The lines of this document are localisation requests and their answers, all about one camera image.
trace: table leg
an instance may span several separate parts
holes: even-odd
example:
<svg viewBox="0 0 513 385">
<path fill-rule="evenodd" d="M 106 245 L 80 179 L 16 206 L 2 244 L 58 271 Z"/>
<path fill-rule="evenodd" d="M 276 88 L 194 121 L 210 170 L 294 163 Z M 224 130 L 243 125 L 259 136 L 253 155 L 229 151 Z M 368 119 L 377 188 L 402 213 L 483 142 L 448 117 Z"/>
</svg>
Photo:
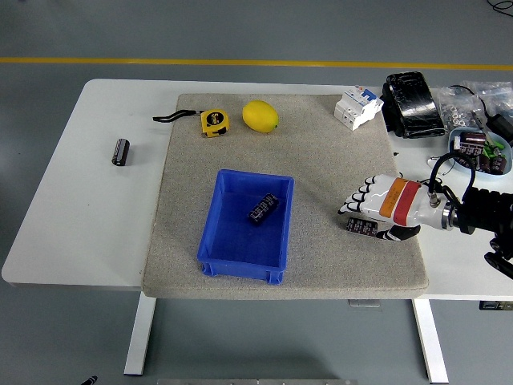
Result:
<svg viewBox="0 0 513 385">
<path fill-rule="evenodd" d="M 430 383 L 449 383 L 429 299 L 412 300 Z"/>
<path fill-rule="evenodd" d="M 131 332 L 130 347 L 128 348 L 125 375 L 142 375 L 146 358 L 147 342 L 150 338 L 151 323 L 157 298 L 146 297 L 141 292 L 139 305 L 135 315 L 134 329 Z"/>
</svg>

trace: yellow floor line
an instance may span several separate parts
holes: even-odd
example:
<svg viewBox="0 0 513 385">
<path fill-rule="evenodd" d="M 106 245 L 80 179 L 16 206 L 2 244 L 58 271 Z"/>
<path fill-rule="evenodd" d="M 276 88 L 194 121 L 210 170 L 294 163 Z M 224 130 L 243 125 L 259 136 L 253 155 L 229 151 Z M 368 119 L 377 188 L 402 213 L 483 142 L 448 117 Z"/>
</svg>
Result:
<svg viewBox="0 0 513 385">
<path fill-rule="evenodd" d="M 350 67 L 408 68 L 429 70 L 513 71 L 506 64 L 463 63 L 403 63 L 319 60 L 258 60 L 258 59 L 141 59 L 141 58 L 24 58 L 0 57 L 0 63 L 14 64 L 146 64 L 166 66 L 256 66 L 256 67 Z"/>
</svg>

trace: tape measure strap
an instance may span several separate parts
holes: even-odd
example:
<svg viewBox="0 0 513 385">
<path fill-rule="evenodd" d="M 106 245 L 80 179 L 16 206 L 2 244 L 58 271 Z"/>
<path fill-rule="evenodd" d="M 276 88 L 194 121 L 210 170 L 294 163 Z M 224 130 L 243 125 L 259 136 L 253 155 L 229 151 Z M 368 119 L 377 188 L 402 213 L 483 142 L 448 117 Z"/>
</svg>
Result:
<svg viewBox="0 0 513 385">
<path fill-rule="evenodd" d="M 159 123 L 171 123 L 184 116 L 199 115 L 202 112 L 203 111 L 196 110 L 178 110 L 177 112 L 173 112 L 171 115 L 168 116 L 153 116 L 153 120 Z"/>
</svg>

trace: tape measure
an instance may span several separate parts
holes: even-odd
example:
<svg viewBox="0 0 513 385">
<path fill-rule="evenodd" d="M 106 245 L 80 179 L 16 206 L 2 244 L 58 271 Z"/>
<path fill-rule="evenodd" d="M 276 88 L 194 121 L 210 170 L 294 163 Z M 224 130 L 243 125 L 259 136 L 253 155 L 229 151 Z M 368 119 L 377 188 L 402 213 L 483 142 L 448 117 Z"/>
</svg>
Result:
<svg viewBox="0 0 513 385">
<path fill-rule="evenodd" d="M 153 120 L 160 123 L 171 123 L 184 116 L 201 116 L 201 130 L 208 138 L 221 136 L 230 128 L 230 120 L 226 111 L 214 109 L 208 111 L 179 110 L 169 116 L 154 116 Z"/>
<path fill-rule="evenodd" d="M 201 112 L 201 129 L 208 138 L 221 136 L 230 128 L 230 119 L 223 110 L 208 110 Z"/>
</svg>

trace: yellow tape measure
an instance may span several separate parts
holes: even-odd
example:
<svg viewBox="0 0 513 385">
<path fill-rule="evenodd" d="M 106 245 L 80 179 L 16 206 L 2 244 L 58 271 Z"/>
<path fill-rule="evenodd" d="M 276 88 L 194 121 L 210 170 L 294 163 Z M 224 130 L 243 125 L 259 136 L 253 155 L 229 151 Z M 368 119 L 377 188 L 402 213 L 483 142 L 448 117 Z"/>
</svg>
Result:
<svg viewBox="0 0 513 385">
<path fill-rule="evenodd" d="M 223 110 L 208 110 L 201 112 L 201 129 L 208 138 L 221 136 L 230 128 L 230 119 Z"/>
</svg>

